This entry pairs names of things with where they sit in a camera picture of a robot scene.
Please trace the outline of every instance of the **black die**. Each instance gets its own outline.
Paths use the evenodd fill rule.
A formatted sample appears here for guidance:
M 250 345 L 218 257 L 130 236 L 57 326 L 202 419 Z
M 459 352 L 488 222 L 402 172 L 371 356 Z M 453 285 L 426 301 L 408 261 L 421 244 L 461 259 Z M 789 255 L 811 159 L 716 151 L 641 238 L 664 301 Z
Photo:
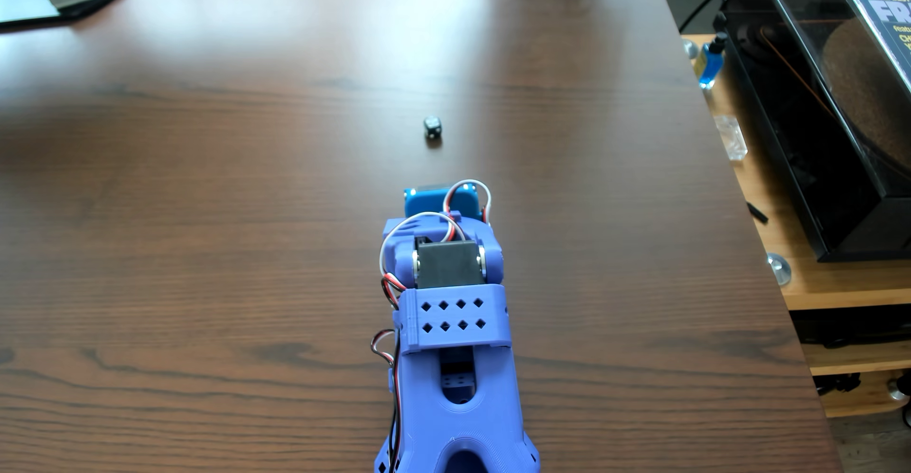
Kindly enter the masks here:
M 443 122 L 440 118 L 430 116 L 424 119 L 424 136 L 427 139 L 438 139 L 443 136 Z

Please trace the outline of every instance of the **white wire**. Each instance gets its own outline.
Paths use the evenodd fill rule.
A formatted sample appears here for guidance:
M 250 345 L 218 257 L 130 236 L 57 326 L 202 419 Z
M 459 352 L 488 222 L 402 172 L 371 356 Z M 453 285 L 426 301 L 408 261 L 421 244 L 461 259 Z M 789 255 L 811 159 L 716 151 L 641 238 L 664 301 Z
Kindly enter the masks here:
M 491 206 L 491 201 L 493 199 L 491 199 L 491 197 L 490 197 L 490 188 L 487 188 L 487 186 L 484 185 L 484 183 L 478 181 L 477 179 L 463 179 L 463 180 L 459 181 L 458 183 L 456 183 L 455 185 L 453 185 L 452 187 L 450 187 L 449 191 L 446 193 L 446 197 L 443 198 L 443 211 L 444 212 L 449 211 L 449 200 L 452 199 L 453 194 L 456 193 L 456 190 L 458 190 L 459 187 L 461 187 L 462 185 L 465 185 L 467 183 L 473 183 L 475 185 L 478 185 L 481 188 L 484 188 L 484 192 L 487 192 L 487 203 L 484 205 L 484 207 L 485 207 L 484 216 L 486 218 L 486 223 L 489 224 L 490 223 L 490 206 Z
M 386 238 L 382 239 L 382 245 L 380 245 L 380 275 L 386 275 L 386 261 L 385 261 L 386 255 L 384 254 L 384 252 L 386 249 L 386 243 L 389 241 L 390 237 L 392 237 L 395 234 L 395 232 L 397 232 L 398 229 L 401 228 L 402 226 L 404 226 L 405 224 L 410 223 L 411 221 L 417 219 L 418 217 L 425 217 L 425 216 L 443 217 L 444 219 L 449 221 L 450 226 L 455 226 L 455 230 L 458 232 L 459 237 L 462 240 L 465 239 L 465 234 L 462 232 L 462 229 L 459 228 L 458 224 L 456 224 L 456 221 L 453 221 L 453 218 L 448 216 L 447 214 L 440 213 L 438 211 L 422 211 L 420 213 L 416 213 L 416 214 L 412 215 L 411 217 L 408 217 L 404 221 L 401 221 L 400 223 L 395 224 L 395 227 L 393 228 L 393 230 L 391 232 L 389 232 L 389 234 L 386 235 Z

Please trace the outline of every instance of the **black plastic piece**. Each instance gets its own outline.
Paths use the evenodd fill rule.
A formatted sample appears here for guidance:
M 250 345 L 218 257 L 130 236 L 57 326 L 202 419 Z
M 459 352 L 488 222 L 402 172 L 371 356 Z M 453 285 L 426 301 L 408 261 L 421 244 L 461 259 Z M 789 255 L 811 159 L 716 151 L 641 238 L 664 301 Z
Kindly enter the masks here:
M 417 243 L 418 288 L 484 284 L 478 264 L 477 243 L 438 241 Z
M 847 393 L 860 386 L 860 374 L 816 375 L 813 382 L 820 397 L 833 389 Z
M 767 224 L 769 218 L 765 216 L 765 213 L 759 211 L 750 201 L 746 201 L 746 207 L 750 209 L 750 214 L 756 217 L 760 223 Z
M 709 53 L 721 53 L 724 51 L 724 45 L 728 42 L 728 35 L 724 32 L 715 34 L 715 39 L 709 44 Z

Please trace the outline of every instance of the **black cable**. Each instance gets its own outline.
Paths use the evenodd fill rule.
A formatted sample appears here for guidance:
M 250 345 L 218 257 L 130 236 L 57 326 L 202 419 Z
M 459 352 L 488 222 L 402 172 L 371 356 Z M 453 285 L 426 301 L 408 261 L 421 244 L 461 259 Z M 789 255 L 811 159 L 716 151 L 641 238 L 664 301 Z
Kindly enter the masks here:
M 393 405 L 393 422 L 389 424 L 389 439 L 387 444 L 389 444 L 389 449 L 386 450 L 386 460 L 389 461 L 389 472 L 392 473 L 393 470 L 393 432 L 395 430 L 395 422 L 398 420 L 398 402 Z
M 393 363 L 393 397 L 394 398 L 394 409 L 393 409 L 393 424 L 395 427 L 395 446 L 391 446 L 391 455 L 389 455 L 389 473 L 393 473 L 398 467 L 398 454 L 399 448 L 401 447 L 401 437 L 402 437 L 402 408 L 399 407 L 398 403 L 398 360 L 399 353 L 401 351 L 402 342 L 398 339 L 398 334 L 395 336 L 395 362 Z M 389 428 L 389 444 L 393 442 L 393 428 Z
M 700 11 L 702 9 L 704 9 L 706 5 L 709 4 L 709 1 L 712 1 L 712 0 L 703 0 L 702 3 L 700 3 L 699 6 L 696 7 L 696 10 L 694 10 L 689 16 L 687 16 L 687 18 L 685 20 L 683 20 L 683 25 L 680 25 L 680 27 L 677 29 L 677 32 L 682 34 L 683 29 L 686 28 L 686 25 L 689 25 L 689 22 L 692 21 L 692 18 L 696 17 L 696 14 L 700 13 Z

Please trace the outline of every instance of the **floor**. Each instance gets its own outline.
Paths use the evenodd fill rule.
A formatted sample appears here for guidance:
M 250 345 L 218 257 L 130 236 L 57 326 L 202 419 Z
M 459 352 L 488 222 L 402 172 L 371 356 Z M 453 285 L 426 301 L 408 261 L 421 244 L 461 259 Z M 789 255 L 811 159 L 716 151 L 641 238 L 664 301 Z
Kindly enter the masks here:
M 911 471 L 911 428 L 901 412 L 829 420 L 845 473 Z

